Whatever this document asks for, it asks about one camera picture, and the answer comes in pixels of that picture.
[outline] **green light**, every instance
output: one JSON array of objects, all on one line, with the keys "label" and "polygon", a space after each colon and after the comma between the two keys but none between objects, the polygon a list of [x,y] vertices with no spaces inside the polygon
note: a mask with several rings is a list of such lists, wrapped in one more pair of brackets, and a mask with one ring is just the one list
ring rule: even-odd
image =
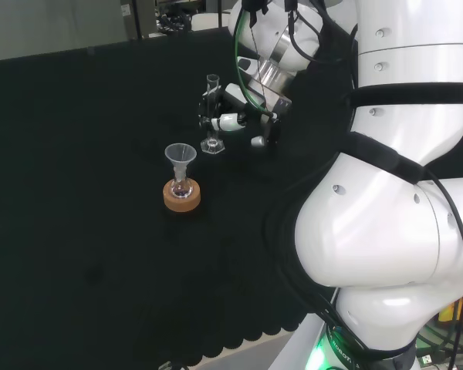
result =
[{"label": "green light", "polygon": [[306,365],[306,370],[319,370],[324,363],[324,352],[320,345],[315,347],[310,353],[309,360]]}]

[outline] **yellow object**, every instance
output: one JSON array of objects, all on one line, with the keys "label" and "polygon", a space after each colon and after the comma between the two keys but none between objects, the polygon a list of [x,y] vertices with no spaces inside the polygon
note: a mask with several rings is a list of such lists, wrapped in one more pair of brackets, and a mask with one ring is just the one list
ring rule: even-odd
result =
[{"label": "yellow object", "polygon": [[[460,312],[461,312],[461,306],[463,304],[463,300],[460,299],[459,303],[458,303],[458,318],[460,317]],[[441,323],[447,323],[447,322],[450,322],[453,320],[453,307],[455,306],[455,304],[450,304],[449,306],[447,306],[444,310],[441,311],[441,313],[439,314],[439,322]]]}]

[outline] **green cable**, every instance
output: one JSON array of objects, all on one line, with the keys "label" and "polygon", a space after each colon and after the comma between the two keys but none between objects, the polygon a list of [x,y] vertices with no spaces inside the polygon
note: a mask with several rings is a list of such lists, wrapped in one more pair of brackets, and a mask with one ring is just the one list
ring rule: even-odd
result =
[{"label": "green cable", "polygon": [[242,16],[238,20],[238,29],[237,29],[237,35],[235,37],[235,66],[237,68],[237,74],[238,74],[238,83],[240,84],[240,90],[242,91],[242,94],[244,94],[245,98],[248,100],[249,103],[251,103],[258,111],[261,113],[271,116],[271,112],[269,112],[267,109],[261,107],[254,99],[251,97],[249,94],[248,90],[245,88],[245,85],[242,81],[242,74],[240,73],[240,68],[238,67],[238,40],[240,39],[240,35],[243,30],[243,25],[245,21],[245,16],[242,13]]}]

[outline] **black fabric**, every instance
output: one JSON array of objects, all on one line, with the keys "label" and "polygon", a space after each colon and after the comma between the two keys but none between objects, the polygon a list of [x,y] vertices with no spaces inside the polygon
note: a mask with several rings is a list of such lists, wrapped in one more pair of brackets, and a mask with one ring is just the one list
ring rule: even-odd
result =
[{"label": "black fabric", "polygon": [[426,82],[364,86],[350,94],[350,105],[463,104],[463,83]]},{"label": "black fabric", "polygon": [[[350,74],[298,74],[276,151],[250,147],[253,124],[221,135],[223,154],[199,151],[202,203],[175,215],[164,148],[199,148],[206,75],[237,83],[231,40],[194,32],[0,62],[0,370],[192,365],[302,320],[261,218],[335,153]],[[431,169],[463,177],[463,140]]]},{"label": "black fabric", "polygon": [[408,183],[416,184],[425,177],[425,168],[371,137],[350,132],[340,138],[339,150],[358,160],[380,168]]},{"label": "black fabric", "polygon": [[338,336],[336,330],[326,326],[326,336],[334,354],[346,368],[362,368],[360,364],[363,364],[365,368],[371,370],[409,370],[415,360],[415,342],[417,338],[403,348],[393,351],[371,350],[370,352],[358,351],[352,353],[348,349],[349,346],[345,346],[343,338]]}]

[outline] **glass cylinder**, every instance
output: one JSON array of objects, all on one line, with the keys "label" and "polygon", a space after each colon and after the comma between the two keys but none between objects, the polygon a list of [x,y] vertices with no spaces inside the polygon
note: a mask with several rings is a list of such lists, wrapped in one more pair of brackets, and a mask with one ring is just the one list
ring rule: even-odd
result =
[{"label": "glass cylinder", "polygon": [[218,75],[207,75],[208,81],[208,105],[207,105],[207,114],[206,120],[208,121],[208,138],[202,140],[201,149],[205,153],[209,154],[218,154],[225,149],[225,144],[223,140],[218,138],[218,131],[212,129],[212,120],[219,118],[219,76]]}]

